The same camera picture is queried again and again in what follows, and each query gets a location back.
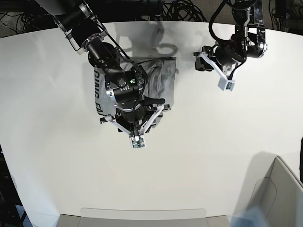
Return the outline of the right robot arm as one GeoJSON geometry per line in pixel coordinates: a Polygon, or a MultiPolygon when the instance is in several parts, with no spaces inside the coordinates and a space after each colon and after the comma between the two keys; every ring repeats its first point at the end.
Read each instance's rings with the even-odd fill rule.
{"type": "Polygon", "coordinates": [[[39,0],[77,52],[88,53],[95,73],[95,105],[101,122],[119,128],[149,129],[157,124],[163,98],[146,94],[149,76],[142,63],[124,53],[117,43],[104,42],[107,29],[84,0],[39,0]]]}

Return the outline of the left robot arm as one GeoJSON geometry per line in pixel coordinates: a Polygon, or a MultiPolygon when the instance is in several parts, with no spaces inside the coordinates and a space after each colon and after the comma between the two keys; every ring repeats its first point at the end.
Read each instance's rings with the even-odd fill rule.
{"type": "Polygon", "coordinates": [[[221,70],[234,72],[248,57],[260,58],[266,51],[266,29],[260,0],[223,0],[211,16],[208,29],[215,44],[203,46],[202,52],[221,70]],[[214,21],[224,6],[232,9],[235,20],[234,34],[228,40],[219,38],[213,30],[214,21]]]}

